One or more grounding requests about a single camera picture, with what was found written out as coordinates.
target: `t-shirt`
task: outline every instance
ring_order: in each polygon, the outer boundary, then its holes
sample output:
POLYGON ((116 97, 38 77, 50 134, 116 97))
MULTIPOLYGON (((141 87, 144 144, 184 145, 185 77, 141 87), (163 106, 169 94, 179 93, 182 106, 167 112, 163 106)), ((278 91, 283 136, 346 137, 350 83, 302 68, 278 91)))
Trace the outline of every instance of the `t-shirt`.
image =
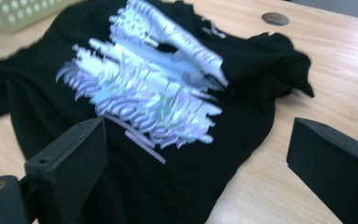
POLYGON ((109 163, 75 223, 204 223, 275 99, 313 97, 309 68, 286 36, 226 34, 182 1, 86 1, 0 60, 0 116, 26 159, 104 117, 109 163))

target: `table surface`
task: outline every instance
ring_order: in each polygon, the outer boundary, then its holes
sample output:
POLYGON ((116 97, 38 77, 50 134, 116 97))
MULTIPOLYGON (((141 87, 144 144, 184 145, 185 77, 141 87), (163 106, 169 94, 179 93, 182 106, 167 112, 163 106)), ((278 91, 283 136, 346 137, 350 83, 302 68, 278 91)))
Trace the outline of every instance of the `table surface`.
MULTIPOLYGON (((279 0, 186 0, 227 33, 248 38, 282 33, 312 61, 316 97, 297 93, 276 102, 272 130, 227 184, 207 223, 340 223, 286 163, 295 117, 313 119, 358 140, 358 19, 279 0), (290 19, 285 26, 261 20, 266 12, 290 19)), ((52 15, 17 33, 0 30, 0 58, 36 41, 52 15)), ((0 175, 24 176, 24 158, 10 116, 0 118, 0 175)))

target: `graphic print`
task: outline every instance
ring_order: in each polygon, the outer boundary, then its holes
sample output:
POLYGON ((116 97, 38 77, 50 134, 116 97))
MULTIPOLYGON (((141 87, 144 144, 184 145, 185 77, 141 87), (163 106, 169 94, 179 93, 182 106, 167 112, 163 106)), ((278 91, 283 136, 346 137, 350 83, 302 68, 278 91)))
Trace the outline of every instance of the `graphic print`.
POLYGON ((76 58, 58 72, 76 90, 76 100, 89 97, 98 116, 121 125, 139 147, 165 163, 154 149, 201 141, 214 123, 208 116, 222 110, 206 91, 228 82, 222 58, 152 5, 130 0, 110 18, 111 42, 91 39, 93 50, 73 46, 76 58), (163 52, 160 45, 176 52, 163 52))

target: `white basket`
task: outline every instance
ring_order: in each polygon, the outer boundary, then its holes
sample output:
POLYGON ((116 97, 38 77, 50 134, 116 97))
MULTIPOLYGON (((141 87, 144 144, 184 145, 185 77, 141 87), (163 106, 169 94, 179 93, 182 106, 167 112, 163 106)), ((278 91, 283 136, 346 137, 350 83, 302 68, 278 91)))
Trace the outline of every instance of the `white basket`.
POLYGON ((17 31, 79 0, 0 0, 0 27, 17 31))

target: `wooden table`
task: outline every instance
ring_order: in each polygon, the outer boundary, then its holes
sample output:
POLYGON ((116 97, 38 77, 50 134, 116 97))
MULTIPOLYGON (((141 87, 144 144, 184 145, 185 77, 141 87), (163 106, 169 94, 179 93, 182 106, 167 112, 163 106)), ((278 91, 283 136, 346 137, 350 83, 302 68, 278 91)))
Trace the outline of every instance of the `wooden table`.
MULTIPOLYGON (((358 140, 358 19, 279 0, 186 0, 222 30, 241 37, 264 32, 289 36, 311 60, 316 97, 295 92, 276 102, 270 135, 238 170, 207 223, 339 223, 286 163, 295 117, 314 119, 358 140), (290 19, 286 26, 261 20, 266 12, 290 19)), ((16 34, 0 30, 0 57, 41 36, 55 16, 16 34)), ((24 175, 24 159, 10 116, 0 118, 0 175, 24 175)))

